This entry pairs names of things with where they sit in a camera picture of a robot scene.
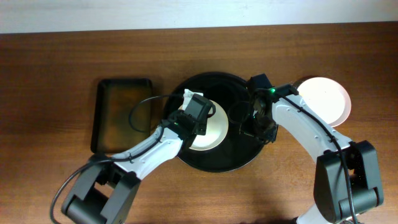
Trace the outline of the cream plate with ketchup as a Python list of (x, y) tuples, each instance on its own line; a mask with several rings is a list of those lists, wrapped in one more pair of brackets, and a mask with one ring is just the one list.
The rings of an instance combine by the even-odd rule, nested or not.
[(229, 121), (224, 109), (215, 101), (211, 101), (216, 107), (216, 113), (208, 118), (206, 134), (197, 135), (190, 149), (194, 151), (208, 151), (221, 144), (228, 133)]

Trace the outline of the white plate with ketchup streak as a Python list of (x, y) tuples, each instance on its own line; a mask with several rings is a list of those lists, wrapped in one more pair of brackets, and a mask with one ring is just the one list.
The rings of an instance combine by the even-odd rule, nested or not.
[(309, 108), (332, 127), (344, 123), (351, 113), (351, 98), (338, 82), (309, 78), (298, 86), (298, 92)]

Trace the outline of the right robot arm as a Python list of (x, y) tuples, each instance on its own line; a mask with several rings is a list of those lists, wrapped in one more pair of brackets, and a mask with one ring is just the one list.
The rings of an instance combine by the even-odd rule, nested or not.
[(369, 141), (354, 142), (332, 128), (289, 84), (249, 90), (256, 134), (285, 128), (316, 165), (314, 204), (294, 223), (358, 223), (384, 202), (379, 161)]

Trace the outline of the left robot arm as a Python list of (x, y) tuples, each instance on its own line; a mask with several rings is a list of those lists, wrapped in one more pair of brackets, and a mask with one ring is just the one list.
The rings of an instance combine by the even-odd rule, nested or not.
[(76, 182), (61, 212), (74, 223), (124, 223), (141, 181), (205, 135), (207, 120), (179, 113), (162, 120), (151, 136), (127, 151), (92, 156), (70, 176)]

